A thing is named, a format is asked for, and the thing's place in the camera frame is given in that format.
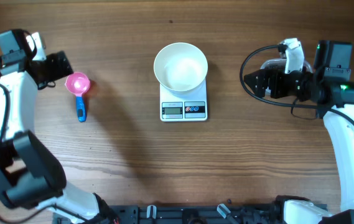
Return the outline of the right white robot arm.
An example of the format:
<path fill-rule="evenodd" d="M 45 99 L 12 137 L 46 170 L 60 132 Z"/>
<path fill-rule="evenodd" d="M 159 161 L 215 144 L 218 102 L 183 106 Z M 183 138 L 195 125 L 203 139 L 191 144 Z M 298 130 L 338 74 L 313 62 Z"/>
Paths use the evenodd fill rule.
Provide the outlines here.
<path fill-rule="evenodd" d="M 268 223 L 354 223 L 354 82 L 350 81 L 352 45 L 321 40 L 315 61 L 305 64 L 301 42 L 286 39 L 275 45 L 280 57 L 252 73 L 240 72 L 241 86 L 264 103 L 314 110 L 332 141 L 341 187 L 340 211 L 330 213 L 302 197 L 278 196 L 259 214 Z"/>

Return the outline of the pink scoop blue handle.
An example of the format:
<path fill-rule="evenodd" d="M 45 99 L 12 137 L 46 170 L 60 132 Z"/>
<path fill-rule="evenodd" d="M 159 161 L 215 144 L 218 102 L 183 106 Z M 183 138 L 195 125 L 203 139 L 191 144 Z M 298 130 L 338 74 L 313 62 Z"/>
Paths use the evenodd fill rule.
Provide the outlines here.
<path fill-rule="evenodd" d="M 75 106 L 79 122 L 85 122 L 87 113 L 83 95 L 90 89 L 90 79 L 82 72 L 69 75 L 65 81 L 67 90 L 75 96 Z"/>

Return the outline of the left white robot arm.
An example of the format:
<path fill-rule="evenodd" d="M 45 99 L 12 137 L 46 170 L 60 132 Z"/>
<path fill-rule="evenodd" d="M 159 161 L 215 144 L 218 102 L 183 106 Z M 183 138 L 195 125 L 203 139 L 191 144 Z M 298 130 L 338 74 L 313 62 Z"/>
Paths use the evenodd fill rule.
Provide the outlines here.
<path fill-rule="evenodd" d="M 0 202 L 34 215 L 50 210 L 72 223 L 117 223 L 100 196 L 67 182 L 61 163 L 34 133 L 39 90 L 64 79 L 83 122 L 90 79 L 73 71 L 64 52 L 46 55 L 38 33 L 7 30 L 0 33 L 0 48 Z"/>

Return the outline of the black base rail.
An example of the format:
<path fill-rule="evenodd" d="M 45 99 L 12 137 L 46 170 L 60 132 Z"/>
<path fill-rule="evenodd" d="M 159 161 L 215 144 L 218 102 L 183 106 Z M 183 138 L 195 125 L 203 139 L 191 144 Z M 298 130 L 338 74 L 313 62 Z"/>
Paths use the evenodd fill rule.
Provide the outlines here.
<path fill-rule="evenodd" d="M 283 223 L 282 206 L 276 203 L 226 206 L 237 223 Z M 147 207 L 137 205 L 111 206 L 120 224 L 145 223 L 229 223 L 217 211 L 216 206 L 156 207 L 154 218 L 147 214 Z"/>

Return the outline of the white paper bowl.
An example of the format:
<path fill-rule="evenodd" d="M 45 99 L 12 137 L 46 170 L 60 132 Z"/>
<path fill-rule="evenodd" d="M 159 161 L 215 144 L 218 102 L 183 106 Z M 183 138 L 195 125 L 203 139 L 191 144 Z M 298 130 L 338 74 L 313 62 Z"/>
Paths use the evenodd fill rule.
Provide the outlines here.
<path fill-rule="evenodd" d="M 206 80 L 208 61 L 195 45 L 176 42 L 157 53 L 153 71 L 166 90 L 185 94 L 197 89 Z"/>

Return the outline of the clear plastic bean container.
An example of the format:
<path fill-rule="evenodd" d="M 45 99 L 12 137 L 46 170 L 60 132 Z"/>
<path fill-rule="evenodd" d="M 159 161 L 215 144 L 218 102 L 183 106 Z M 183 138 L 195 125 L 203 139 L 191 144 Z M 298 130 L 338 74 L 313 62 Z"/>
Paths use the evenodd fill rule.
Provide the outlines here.
<path fill-rule="evenodd" d="M 265 61 L 260 69 L 277 69 L 285 73 L 285 66 L 286 66 L 286 59 L 278 58 L 278 59 L 271 59 Z M 306 60 L 304 60 L 302 72 L 310 72 L 310 73 L 313 72 L 311 65 Z M 270 94 L 270 90 L 267 89 L 265 96 L 269 94 Z"/>

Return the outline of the white digital kitchen scale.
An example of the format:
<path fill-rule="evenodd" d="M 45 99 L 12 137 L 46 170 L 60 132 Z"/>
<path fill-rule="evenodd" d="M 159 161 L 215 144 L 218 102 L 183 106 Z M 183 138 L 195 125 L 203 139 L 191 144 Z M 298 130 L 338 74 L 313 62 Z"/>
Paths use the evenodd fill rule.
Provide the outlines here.
<path fill-rule="evenodd" d="M 208 119 L 206 81 L 186 93 L 173 93 L 160 85 L 159 101 L 160 119 L 163 122 L 191 122 Z"/>

